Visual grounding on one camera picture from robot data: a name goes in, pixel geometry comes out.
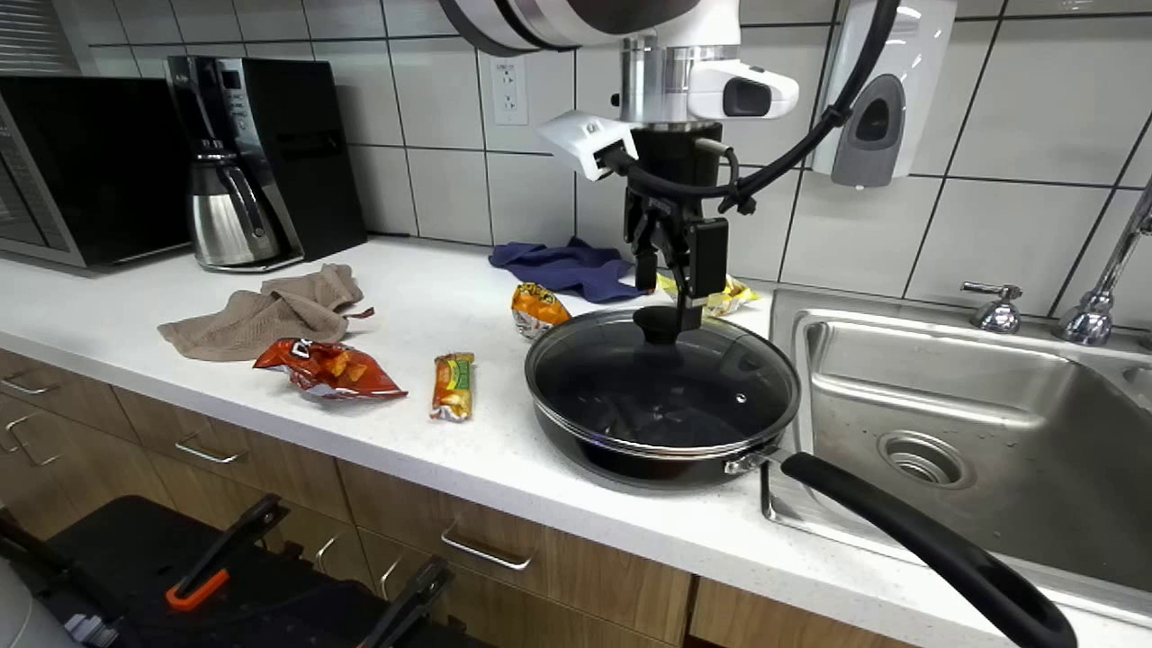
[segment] frying pan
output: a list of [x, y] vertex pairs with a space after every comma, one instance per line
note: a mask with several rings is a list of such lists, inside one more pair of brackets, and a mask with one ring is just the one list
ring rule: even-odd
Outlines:
[[[536, 337], [527, 383], [543, 432], [639, 479], [735, 479], [764, 466], [801, 406], [788, 355], [721, 322], [671, 341], [651, 341], [639, 322], [651, 314], [592, 314]], [[1078, 643], [1029, 578], [949, 524], [813, 452], [782, 469], [914, 550], [1016, 643]]]

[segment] kitchen counter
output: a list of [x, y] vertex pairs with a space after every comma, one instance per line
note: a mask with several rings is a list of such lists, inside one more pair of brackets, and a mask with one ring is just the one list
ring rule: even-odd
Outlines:
[[[100, 277], [0, 258], [0, 348], [910, 643], [1004, 643], [937, 572], [767, 521], [757, 474], [626, 486], [568, 461], [536, 428], [521, 383], [531, 341], [507, 314], [515, 277], [479, 250], [369, 241], [325, 264], [352, 266], [375, 317], [352, 322], [351, 347], [379, 355], [406, 398], [315, 402], [286, 373], [184, 359], [160, 325], [215, 314], [262, 281], [205, 275], [190, 257]], [[767, 330], [767, 305], [743, 325]], [[431, 355], [454, 348], [479, 362], [469, 424], [429, 420]], [[1066, 614], [1079, 643], [1152, 643], [1152, 612], [1149, 628]]]

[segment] blue cloth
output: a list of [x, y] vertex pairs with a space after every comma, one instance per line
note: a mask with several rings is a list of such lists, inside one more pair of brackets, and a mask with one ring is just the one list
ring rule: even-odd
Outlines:
[[579, 236], [565, 250], [527, 241], [496, 245], [490, 264], [512, 271], [519, 281], [536, 281], [550, 290], [575, 290], [587, 304], [622, 304], [641, 296], [639, 287], [620, 283], [629, 266], [616, 250], [592, 250]]

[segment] sink drain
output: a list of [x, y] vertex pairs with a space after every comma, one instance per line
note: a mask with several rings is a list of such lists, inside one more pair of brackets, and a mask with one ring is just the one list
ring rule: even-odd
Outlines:
[[880, 451], [897, 473], [923, 484], [959, 486], [970, 479], [967, 457], [939, 434], [899, 428]]

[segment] stainless steel sink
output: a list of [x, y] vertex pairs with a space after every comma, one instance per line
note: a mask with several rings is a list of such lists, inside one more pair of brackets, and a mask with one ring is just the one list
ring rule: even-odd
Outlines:
[[[802, 383], [784, 451], [857, 473], [1055, 596], [1152, 622], [1149, 352], [801, 296], [778, 296], [775, 337]], [[889, 550], [782, 474], [775, 502], [793, 524]]]

